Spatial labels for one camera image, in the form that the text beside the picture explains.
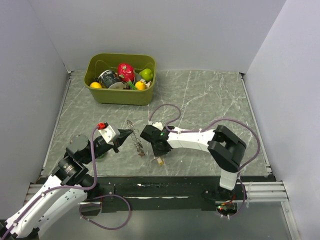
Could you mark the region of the right orange toy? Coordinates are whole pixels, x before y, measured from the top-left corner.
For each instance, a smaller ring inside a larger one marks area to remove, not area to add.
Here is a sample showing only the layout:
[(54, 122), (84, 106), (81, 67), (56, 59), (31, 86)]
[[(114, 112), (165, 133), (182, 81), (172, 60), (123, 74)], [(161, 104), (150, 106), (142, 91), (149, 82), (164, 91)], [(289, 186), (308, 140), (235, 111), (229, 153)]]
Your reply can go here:
[(145, 90), (147, 88), (146, 84), (142, 81), (137, 81), (134, 86), (137, 90)]

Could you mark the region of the orange toy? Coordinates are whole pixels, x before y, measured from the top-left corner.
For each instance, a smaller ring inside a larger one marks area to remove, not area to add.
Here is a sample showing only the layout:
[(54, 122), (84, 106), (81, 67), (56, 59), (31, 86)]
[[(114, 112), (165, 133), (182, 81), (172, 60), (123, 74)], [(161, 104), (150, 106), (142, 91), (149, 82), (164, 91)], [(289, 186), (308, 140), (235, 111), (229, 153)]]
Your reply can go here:
[(147, 88), (146, 84), (142, 81), (137, 81), (134, 86), (137, 90), (145, 90)]
[(96, 81), (92, 82), (90, 84), (90, 87), (91, 88), (95, 88), (95, 89), (102, 89), (103, 88), (102, 85), (99, 82), (96, 82)]

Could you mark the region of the silver key yellow tag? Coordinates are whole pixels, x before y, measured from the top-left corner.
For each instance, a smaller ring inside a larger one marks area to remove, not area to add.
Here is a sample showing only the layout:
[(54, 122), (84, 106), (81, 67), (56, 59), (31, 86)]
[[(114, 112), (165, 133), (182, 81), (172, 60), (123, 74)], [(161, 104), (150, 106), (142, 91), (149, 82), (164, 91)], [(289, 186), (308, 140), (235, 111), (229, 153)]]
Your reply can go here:
[(156, 162), (159, 165), (163, 165), (164, 164), (164, 157), (163, 156), (158, 156), (158, 157), (155, 157), (154, 159), (156, 160)]

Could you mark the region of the green watermelon toy ball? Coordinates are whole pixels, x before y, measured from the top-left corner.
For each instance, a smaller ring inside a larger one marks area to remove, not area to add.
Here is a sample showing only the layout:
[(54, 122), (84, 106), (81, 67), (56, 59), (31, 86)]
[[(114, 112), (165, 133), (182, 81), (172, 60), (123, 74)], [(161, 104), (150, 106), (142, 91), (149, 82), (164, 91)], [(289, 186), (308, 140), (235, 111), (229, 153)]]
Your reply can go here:
[(107, 153), (105, 152), (105, 153), (101, 154), (100, 156), (97, 156), (96, 159), (97, 159), (97, 160), (98, 160), (98, 159), (102, 159), (102, 158), (105, 157), (106, 154), (107, 154)]

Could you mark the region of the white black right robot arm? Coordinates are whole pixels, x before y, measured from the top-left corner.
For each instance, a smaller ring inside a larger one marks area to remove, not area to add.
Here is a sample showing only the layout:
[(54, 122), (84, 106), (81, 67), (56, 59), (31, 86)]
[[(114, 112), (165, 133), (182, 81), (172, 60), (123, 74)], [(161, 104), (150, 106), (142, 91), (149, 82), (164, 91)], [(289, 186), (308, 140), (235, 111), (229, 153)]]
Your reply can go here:
[(159, 129), (148, 124), (140, 137), (151, 144), (156, 158), (173, 149), (192, 149), (209, 153), (221, 168), (218, 193), (223, 199), (230, 199), (236, 193), (240, 163), (247, 145), (224, 125), (206, 131), (192, 131), (168, 126)]

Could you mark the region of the olive green plastic bin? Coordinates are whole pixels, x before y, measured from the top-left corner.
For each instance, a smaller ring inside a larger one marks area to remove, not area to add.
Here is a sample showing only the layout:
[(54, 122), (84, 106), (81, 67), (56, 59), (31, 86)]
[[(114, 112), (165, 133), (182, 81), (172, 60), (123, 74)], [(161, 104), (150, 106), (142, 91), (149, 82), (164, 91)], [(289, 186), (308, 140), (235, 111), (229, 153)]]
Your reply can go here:
[[(135, 86), (140, 72), (150, 70), (152, 79), (144, 89)], [(84, 76), (84, 86), (101, 104), (146, 106), (153, 98), (156, 61), (141, 54), (99, 53), (93, 56)]]

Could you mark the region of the green apple toy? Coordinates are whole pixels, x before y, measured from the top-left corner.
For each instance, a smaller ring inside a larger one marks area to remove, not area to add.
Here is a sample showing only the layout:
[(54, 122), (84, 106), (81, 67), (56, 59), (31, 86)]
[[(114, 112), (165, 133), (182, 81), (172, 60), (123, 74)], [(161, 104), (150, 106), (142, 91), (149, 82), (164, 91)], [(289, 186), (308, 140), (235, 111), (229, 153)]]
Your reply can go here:
[(153, 77), (154, 77), (153, 71), (152, 71), (151, 69), (149, 69), (149, 68), (143, 69), (143, 70), (139, 73), (139, 75), (140, 75), (141, 78), (142, 78), (143, 80), (145, 80), (146, 82), (151, 81), (151, 80), (153, 79)]

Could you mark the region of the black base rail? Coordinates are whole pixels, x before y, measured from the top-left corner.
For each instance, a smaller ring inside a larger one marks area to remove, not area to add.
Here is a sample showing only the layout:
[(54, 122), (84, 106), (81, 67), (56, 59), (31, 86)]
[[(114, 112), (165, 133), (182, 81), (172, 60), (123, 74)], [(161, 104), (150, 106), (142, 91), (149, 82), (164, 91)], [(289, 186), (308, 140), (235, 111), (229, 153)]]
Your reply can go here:
[(114, 213), (127, 209), (215, 211), (218, 202), (247, 198), (239, 183), (227, 191), (219, 182), (218, 176), (101, 176), (88, 200), (101, 202), (103, 213)]

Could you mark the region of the black paper cup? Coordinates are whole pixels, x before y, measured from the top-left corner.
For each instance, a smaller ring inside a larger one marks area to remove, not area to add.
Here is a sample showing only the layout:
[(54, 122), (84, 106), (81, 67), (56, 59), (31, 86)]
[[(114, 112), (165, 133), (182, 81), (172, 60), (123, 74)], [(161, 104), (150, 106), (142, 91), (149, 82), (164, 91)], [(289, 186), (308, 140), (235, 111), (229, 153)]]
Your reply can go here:
[(104, 89), (122, 90), (125, 85), (113, 70), (105, 70), (97, 78)]

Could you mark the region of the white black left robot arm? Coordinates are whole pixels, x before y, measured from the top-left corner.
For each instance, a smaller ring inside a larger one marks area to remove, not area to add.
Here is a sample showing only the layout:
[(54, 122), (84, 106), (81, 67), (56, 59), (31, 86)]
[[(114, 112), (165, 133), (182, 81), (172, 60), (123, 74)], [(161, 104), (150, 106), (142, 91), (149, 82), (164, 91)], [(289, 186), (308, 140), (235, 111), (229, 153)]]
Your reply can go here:
[(65, 149), (46, 182), (14, 215), (0, 222), (2, 240), (29, 240), (39, 237), (59, 218), (79, 203), (99, 195), (96, 159), (109, 150), (118, 153), (130, 129), (117, 129), (107, 123), (95, 128), (99, 136), (76, 135)]

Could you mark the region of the left orange toy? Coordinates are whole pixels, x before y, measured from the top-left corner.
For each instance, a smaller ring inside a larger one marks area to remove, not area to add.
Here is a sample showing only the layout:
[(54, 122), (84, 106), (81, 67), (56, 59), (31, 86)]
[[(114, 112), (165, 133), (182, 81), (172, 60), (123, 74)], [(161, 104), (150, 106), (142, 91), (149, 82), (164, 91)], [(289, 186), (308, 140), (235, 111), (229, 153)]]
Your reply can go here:
[(103, 88), (102, 85), (99, 82), (96, 82), (96, 81), (92, 82), (90, 84), (90, 87), (91, 88), (95, 88), (95, 89), (102, 89)]

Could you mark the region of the red dragon fruit toy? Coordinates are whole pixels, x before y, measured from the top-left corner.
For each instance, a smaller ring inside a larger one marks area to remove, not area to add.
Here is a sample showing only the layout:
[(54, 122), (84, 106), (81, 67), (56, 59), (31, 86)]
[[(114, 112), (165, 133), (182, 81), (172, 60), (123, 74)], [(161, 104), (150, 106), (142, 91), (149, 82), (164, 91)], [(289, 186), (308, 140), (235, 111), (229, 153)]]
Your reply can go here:
[(135, 70), (127, 63), (120, 63), (117, 66), (117, 75), (119, 79), (125, 83), (134, 83), (135, 81)]

